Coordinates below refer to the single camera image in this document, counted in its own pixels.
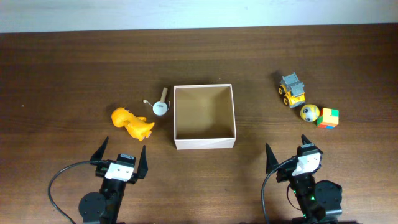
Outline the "colourful puzzle cube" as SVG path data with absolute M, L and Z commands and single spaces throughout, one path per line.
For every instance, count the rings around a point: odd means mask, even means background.
M 334 129 L 339 124 L 339 111 L 331 108 L 322 108 L 317 119 L 317 126 L 324 129 Z

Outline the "pink cardboard box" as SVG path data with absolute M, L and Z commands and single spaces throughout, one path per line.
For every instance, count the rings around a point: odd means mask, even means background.
M 232 148 L 236 138 L 231 84 L 174 87 L 174 142 L 178 150 Z

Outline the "yellow ball with eyes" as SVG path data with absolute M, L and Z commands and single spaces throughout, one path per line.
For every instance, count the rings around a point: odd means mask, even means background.
M 306 122 L 314 122 L 320 116 L 320 110 L 316 105 L 307 104 L 300 110 L 300 117 Z

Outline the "yellow grey toy truck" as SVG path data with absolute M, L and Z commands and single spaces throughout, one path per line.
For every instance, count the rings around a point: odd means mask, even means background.
M 295 108 L 305 103 L 304 83 L 301 82 L 294 72 L 293 74 L 282 76 L 278 88 L 279 95 L 283 96 L 284 105 Z

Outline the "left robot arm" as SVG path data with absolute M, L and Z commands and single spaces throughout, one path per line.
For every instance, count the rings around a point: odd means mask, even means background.
M 95 176 L 103 179 L 97 192 L 90 192 L 80 200 L 78 211 L 84 224 L 116 223 L 127 184 L 144 179 L 148 171 L 146 147 L 142 147 L 139 163 L 128 154 L 119 154 L 115 161 L 104 160 L 108 138 L 91 156 L 96 167 Z

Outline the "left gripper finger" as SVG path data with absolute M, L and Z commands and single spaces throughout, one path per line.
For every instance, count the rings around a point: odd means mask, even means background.
M 108 144 L 108 141 L 109 141 L 109 137 L 107 136 L 106 139 L 104 140 L 104 142 L 102 143 L 102 145 L 91 156 L 91 158 L 90 158 L 91 162 L 102 160 L 103 154 L 104 154 L 104 152 L 106 150 L 106 146 Z
M 144 179 L 147 172 L 148 172 L 148 165 L 147 165 L 147 159 L 146 159 L 146 146 L 143 145 L 142 151 L 141 151 L 141 156 L 139 159 L 139 165 L 137 168 L 137 178 Z

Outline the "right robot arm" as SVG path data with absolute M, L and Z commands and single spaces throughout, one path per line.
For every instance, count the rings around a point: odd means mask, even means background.
M 266 144 L 266 178 L 261 189 L 261 202 L 264 218 L 270 222 L 266 212 L 265 186 L 272 174 L 278 183 L 288 181 L 298 201 L 302 216 L 293 218 L 293 223 L 338 223 L 343 213 L 341 207 L 342 186 L 329 180 L 316 182 L 313 175 L 321 168 L 323 151 L 305 135 L 301 135 L 302 145 L 297 154 L 284 162 L 278 162 L 270 145 Z

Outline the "white rattle drum toy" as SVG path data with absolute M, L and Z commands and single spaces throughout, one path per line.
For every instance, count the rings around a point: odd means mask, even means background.
M 170 108 L 170 103 L 166 103 L 167 93 L 168 88 L 164 87 L 159 101 L 155 102 L 154 104 L 149 103 L 147 100 L 143 100 L 142 102 L 150 105 L 152 107 L 153 113 L 156 116 L 163 116 Z

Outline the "orange toy dinosaur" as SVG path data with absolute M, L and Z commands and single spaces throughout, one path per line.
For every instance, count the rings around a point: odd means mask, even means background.
M 134 139 L 143 141 L 152 134 L 154 122 L 147 123 L 147 118 L 143 116 L 134 116 L 127 108 L 117 108 L 111 114 L 113 125 L 117 128 L 125 128 L 129 135 Z

